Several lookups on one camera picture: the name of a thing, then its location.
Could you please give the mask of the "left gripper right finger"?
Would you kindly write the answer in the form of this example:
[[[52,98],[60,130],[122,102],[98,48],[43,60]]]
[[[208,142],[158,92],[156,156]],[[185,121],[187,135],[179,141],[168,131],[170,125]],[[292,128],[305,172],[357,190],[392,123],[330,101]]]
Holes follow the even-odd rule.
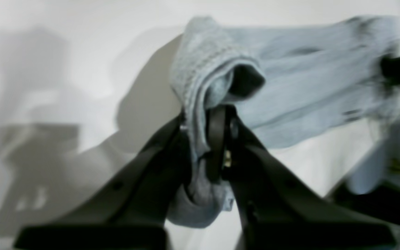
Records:
[[[388,226],[361,222],[311,191],[274,158],[234,106],[207,111],[208,180],[227,181],[242,226],[242,250],[392,250]]]

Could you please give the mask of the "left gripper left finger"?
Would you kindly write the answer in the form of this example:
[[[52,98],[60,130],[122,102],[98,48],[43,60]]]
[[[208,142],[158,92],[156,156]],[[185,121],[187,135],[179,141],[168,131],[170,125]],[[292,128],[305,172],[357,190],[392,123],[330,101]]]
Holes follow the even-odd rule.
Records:
[[[165,220],[190,174],[180,114],[85,203],[52,222],[24,227],[17,250],[170,250]]]

